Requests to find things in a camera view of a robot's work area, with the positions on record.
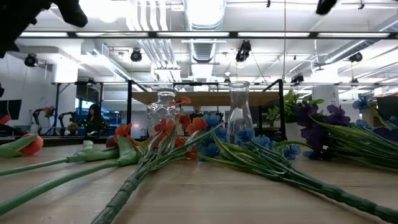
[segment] fluorescent light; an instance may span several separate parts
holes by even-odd
[[[23,32],[20,37],[68,37],[66,32]]]
[[[77,32],[78,37],[148,37],[147,32]]]
[[[390,33],[385,32],[365,32],[365,33],[319,33],[318,37],[363,37],[370,38],[370,37],[388,37]]]
[[[158,37],[228,37],[229,32],[158,32]]]
[[[238,32],[238,37],[308,37],[309,32]]]
[[[183,44],[226,44],[226,40],[181,40]]]

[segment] glass bottle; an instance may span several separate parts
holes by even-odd
[[[174,101],[177,91],[171,88],[161,88],[156,92],[157,102],[147,106],[149,136],[156,135],[155,125],[160,124],[162,119],[173,120],[174,116],[180,113],[178,106],[169,106],[169,103]]]
[[[229,111],[227,140],[234,143],[235,134],[243,129],[253,128],[249,109],[249,82],[232,82],[229,84],[231,109]]]

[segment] air duct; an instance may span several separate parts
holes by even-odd
[[[373,31],[375,32],[397,32],[398,30],[398,15],[391,17],[390,19],[379,24]],[[328,54],[323,59],[323,63],[318,65],[328,65],[336,63],[340,60],[348,58],[365,48],[368,48],[381,40],[354,40],[350,43],[340,47],[336,51]]]
[[[226,0],[184,0],[185,22],[190,31],[220,30],[226,8]],[[190,44],[194,61],[209,63],[216,52],[216,44]]]

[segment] desk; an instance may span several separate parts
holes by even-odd
[[[0,169],[61,159],[80,146],[43,148],[36,156],[1,159]],[[73,171],[102,164],[59,164],[0,177],[0,201]],[[398,173],[357,164],[308,161],[294,166],[347,192],[398,209]],[[0,217],[0,223],[90,223],[135,166],[102,170],[57,187]],[[383,223],[377,217],[209,162],[180,161],[147,176],[113,223]]]

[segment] textured glass vase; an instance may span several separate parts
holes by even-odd
[[[178,106],[169,106],[169,103],[174,101],[175,94],[176,91],[170,88],[158,89],[157,102],[147,106],[149,136],[156,135],[155,125],[160,124],[162,119],[173,120],[174,116],[180,113]]]
[[[235,134],[243,129],[253,128],[253,120],[249,109],[248,82],[233,82],[229,84],[231,110],[229,111],[227,141],[235,142]]]

